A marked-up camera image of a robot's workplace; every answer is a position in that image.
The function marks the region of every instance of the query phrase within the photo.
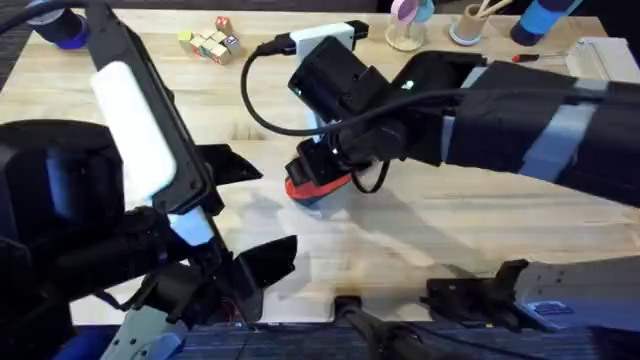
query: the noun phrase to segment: wooden block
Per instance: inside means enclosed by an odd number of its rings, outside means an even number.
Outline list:
[[[205,39],[211,39],[213,37],[213,34],[217,32],[218,32],[218,29],[207,29],[202,33],[200,33],[200,35]]]
[[[191,51],[193,51],[194,54],[197,54],[200,56],[206,56],[202,49],[202,45],[204,45],[206,41],[207,40],[202,36],[200,36],[199,34],[194,35],[193,39],[189,41],[189,44],[191,45]]]
[[[222,45],[224,45],[233,57],[241,56],[243,53],[242,45],[240,45],[240,41],[235,36],[227,36],[223,41]]]
[[[216,33],[211,36],[211,39],[220,45],[224,45],[222,42],[226,38],[227,34],[223,33],[222,31],[216,31]]]
[[[226,65],[231,61],[232,57],[229,49],[218,44],[212,39],[207,40],[202,47],[208,54],[207,57],[220,65]]]
[[[180,42],[180,46],[186,52],[193,52],[191,44],[189,42],[193,39],[193,33],[191,31],[180,31],[178,33],[178,41]]]
[[[226,16],[218,16],[216,19],[216,28],[222,31],[227,36],[233,35],[233,26],[231,26],[231,19]]]

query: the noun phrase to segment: blue cylinder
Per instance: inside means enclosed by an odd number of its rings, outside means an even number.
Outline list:
[[[575,0],[534,0],[511,29],[511,38],[523,46],[533,46],[563,17]]]
[[[27,7],[47,1],[33,0]],[[45,40],[56,44],[61,49],[82,48],[89,38],[87,20],[68,8],[38,16],[27,23]]]

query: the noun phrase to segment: black cable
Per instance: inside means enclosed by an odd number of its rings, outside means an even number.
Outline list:
[[[91,2],[89,0],[52,0],[26,7],[9,19],[0,23],[0,35],[35,17],[42,16],[52,11],[72,7],[87,8],[90,4]]]
[[[457,338],[455,336],[442,334],[442,333],[440,333],[438,331],[431,330],[431,329],[416,325],[416,324],[411,323],[411,322],[407,322],[407,324],[410,327],[413,327],[414,329],[417,329],[419,331],[424,331],[429,335],[435,336],[435,337],[440,338],[440,339],[445,339],[445,340],[451,341],[451,342],[456,343],[456,344],[471,346],[471,347],[474,347],[474,348],[477,348],[477,349],[487,350],[487,351],[494,352],[496,354],[510,356],[510,357],[517,358],[517,359],[549,360],[547,358],[543,358],[543,357],[539,357],[539,356],[527,355],[527,354],[523,354],[523,353],[519,353],[519,352],[515,352],[515,351],[503,349],[503,348],[493,347],[493,346],[490,346],[490,345],[485,345],[485,344],[480,344],[480,343],[476,343],[476,342],[473,342],[473,341],[459,339],[459,338]]]
[[[263,51],[256,50],[249,56],[249,58],[247,59],[247,62],[244,63],[244,66],[242,67],[242,73],[240,75],[240,93],[242,95],[242,101],[245,107],[247,108],[247,111],[249,111],[249,114],[251,115],[251,117],[253,117],[253,119],[262,127],[280,135],[300,136],[300,137],[324,135],[324,134],[345,129],[347,127],[359,125],[362,122],[376,119],[389,112],[399,110],[399,109],[408,107],[410,105],[423,103],[428,100],[464,97],[472,93],[473,94],[486,93],[486,94],[492,94],[493,96],[497,96],[497,97],[523,96],[523,95],[540,97],[540,96],[562,95],[565,97],[571,97],[573,102],[587,101],[587,102],[594,102],[594,103],[599,103],[599,102],[602,102],[603,100],[615,99],[615,100],[618,100],[618,102],[621,102],[623,104],[637,106],[636,105],[637,100],[634,101],[634,99],[627,98],[627,97],[613,96],[611,94],[607,94],[606,91],[599,91],[599,90],[585,90],[585,89],[577,89],[577,88],[572,88],[572,89],[493,89],[493,90],[477,89],[477,90],[474,90],[474,89],[459,88],[459,89],[425,91],[425,92],[416,94],[414,96],[398,100],[393,103],[385,104],[383,106],[370,110],[364,114],[350,118],[349,121],[338,122],[335,124],[327,124],[325,126],[315,128],[315,129],[287,129],[287,128],[274,125],[269,121],[265,120],[264,118],[262,118],[257,113],[256,109],[253,107],[253,104],[251,103],[251,100],[249,99],[249,94],[247,90],[247,78],[249,75],[249,69],[251,68],[251,65],[253,64],[253,62],[258,57],[270,56],[270,55],[275,55],[280,53],[277,50],[275,50],[277,48],[277,42],[274,41],[264,45],[270,45],[271,52],[263,52]]]
[[[351,180],[353,181],[353,185],[355,185],[356,189],[364,194],[373,194],[378,192],[382,185],[384,184],[384,180],[387,178],[387,173],[389,172],[389,167],[391,167],[390,161],[384,161],[382,163],[382,167],[380,168],[380,173],[378,174],[378,179],[375,184],[371,187],[371,189],[365,188],[360,182],[360,177],[356,171],[351,172]]]

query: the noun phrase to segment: gray panel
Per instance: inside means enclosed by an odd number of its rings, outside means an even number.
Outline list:
[[[100,359],[168,359],[189,330],[182,321],[170,324],[166,318],[167,313],[149,306],[129,310],[111,345]]]
[[[640,331],[639,272],[640,257],[559,265],[534,262],[518,279],[516,302],[555,328],[601,325]],[[551,302],[547,307],[558,311],[539,315],[532,311],[539,302]]]

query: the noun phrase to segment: wooden table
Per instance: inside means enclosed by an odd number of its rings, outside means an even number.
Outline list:
[[[175,33],[199,31],[215,16],[231,16],[248,49],[273,35],[315,25],[360,19],[371,25],[356,54],[393,77],[411,54],[392,50],[383,38],[385,15],[123,10],[118,16],[144,40],[198,143],[229,142],[265,174],[260,181],[221,188],[227,205],[216,218],[237,251],[288,234],[299,236],[297,270],[265,297],[264,321],[326,321],[336,294],[359,294],[387,319],[428,319],[416,304],[430,277],[460,272],[492,275],[507,259],[551,263],[640,254],[640,213],[529,178],[458,167],[394,163],[382,191],[365,196],[346,187],[305,209],[284,193],[284,165],[296,141],[256,128],[242,106],[242,61],[220,67],[190,59]],[[446,34],[455,15],[428,23],[425,50],[482,52],[509,59],[524,51],[556,53],[581,36],[606,36],[594,18],[557,23],[536,47],[508,37],[515,17],[492,17],[475,47],[461,48]],[[561,73],[560,59],[534,63]],[[302,104],[287,89],[294,59],[259,59],[250,93],[259,112],[287,127],[305,126]],[[86,51],[63,52],[33,35],[0,94],[0,121],[65,118],[101,122],[89,87],[95,72]],[[243,134],[265,140],[246,141]],[[124,301],[138,282],[116,287]],[[73,305],[79,323],[116,323],[123,315],[93,298]]]

